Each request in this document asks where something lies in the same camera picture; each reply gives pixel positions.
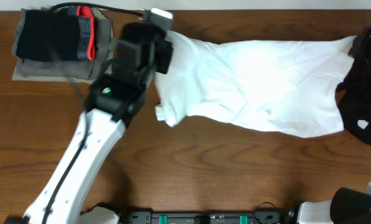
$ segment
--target wooden table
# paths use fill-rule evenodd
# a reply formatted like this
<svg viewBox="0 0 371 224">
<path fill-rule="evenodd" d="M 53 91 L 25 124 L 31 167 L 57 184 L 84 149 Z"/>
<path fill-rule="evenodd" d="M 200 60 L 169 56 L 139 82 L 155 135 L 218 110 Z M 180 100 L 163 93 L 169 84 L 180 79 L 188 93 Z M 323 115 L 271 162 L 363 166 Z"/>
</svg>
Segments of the wooden table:
<svg viewBox="0 0 371 224">
<path fill-rule="evenodd" d="M 136 17 L 107 12 L 115 35 Z M 371 26 L 371 11 L 175 11 L 173 30 L 211 41 L 336 40 Z M 61 159 L 80 107 L 66 83 L 13 82 L 19 12 L 0 12 L 0 223 L 22 215 Z M 100 170 L 85 208 L 100 201 L 156 211 L 252 210 L 262 201 L 330 200 L 364 191 L 371 146 L 347 131 L 300 139 L 202 117 L 174 128 L 155 117 L 155 87 Z"/>
</svg>

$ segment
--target white wall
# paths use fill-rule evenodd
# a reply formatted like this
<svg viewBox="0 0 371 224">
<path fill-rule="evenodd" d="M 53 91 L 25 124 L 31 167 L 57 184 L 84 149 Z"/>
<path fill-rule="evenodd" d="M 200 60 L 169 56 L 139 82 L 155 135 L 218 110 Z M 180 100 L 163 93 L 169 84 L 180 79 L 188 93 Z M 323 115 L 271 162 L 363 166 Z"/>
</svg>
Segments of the white wall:
<svg viewBox="0 0 371 224">
<path fill-rule="evenodd" d="M 0 10 L 52 6 L 65 0 L 0 0 Z M 371 0 L 84 0 L 123 9 L 371 9 Z"/>
</svg>

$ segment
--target gray cloth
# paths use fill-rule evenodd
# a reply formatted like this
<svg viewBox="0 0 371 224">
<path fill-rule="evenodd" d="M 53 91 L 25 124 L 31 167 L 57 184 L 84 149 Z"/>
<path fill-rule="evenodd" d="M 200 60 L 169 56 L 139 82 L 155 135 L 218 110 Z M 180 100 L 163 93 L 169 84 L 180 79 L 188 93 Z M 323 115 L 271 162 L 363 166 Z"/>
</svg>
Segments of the gray cloth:
<svg viewBox="0 0 371 224">
<path fill-rule="evenodd" d="M 24 26 L 24 11 L 21 13 L 21 21 L 17 27 L 17 39 Z M 101 68 L 102 63 L 113 57 L 114 45 L 116 39 L 112 37 L 112 21 L 106 19 L 102 13 L 95 8 L 91 8 L 95 16 L 95 47 L 96 55 L 94 60 L 90 61 L 66 61 L 60 62 L 38 62 L 29 59 L 19 58 L 17 66 L 12 76 L 13 80 L 28 80 L 41 82 L 67 82 L 66 76 L 72 77 L 77 82 L 91 83 Z M 13 46 L 13 52 L 16 49 L 16 43 Z"/>
</svg>

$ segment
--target red fabric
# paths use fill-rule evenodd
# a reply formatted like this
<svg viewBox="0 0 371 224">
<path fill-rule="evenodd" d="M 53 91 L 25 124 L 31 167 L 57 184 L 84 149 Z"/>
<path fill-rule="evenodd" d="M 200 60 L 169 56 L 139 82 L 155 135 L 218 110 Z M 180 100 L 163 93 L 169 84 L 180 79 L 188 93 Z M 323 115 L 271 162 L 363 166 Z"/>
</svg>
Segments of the red fabric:
<svg viewBox="0 0 371 224">
<path fill-rule="evenodd" d="M 87 48 L 87 56 L 88 60 L 94 60 L 94 56 L 96 54 L 94 46 L 94 16 L 91 13 L 90 8 L 88 6 L 78 6 L 76 14 L 81 17 L 90 18 L 91 35 Z"/>
</svg>

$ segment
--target stack of folded clothes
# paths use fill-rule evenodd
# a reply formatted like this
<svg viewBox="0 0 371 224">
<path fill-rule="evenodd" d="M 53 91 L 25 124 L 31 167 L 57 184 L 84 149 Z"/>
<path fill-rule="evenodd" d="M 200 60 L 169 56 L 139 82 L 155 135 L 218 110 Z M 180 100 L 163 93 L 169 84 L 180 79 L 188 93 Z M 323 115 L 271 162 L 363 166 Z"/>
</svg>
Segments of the stack of folded clothes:
<svg viewBox="0 0 371 224">
<path fill-rule="evenodd" d="M 61 62 L 54 62 L 51 46 Z M 116 39 L 112 22 L 96 8 L 64 7 L 21 11 L 12 54 L 17 57 L 13 80 L 91 83 L 102 63 L 113 58 Z"/>
</svg>

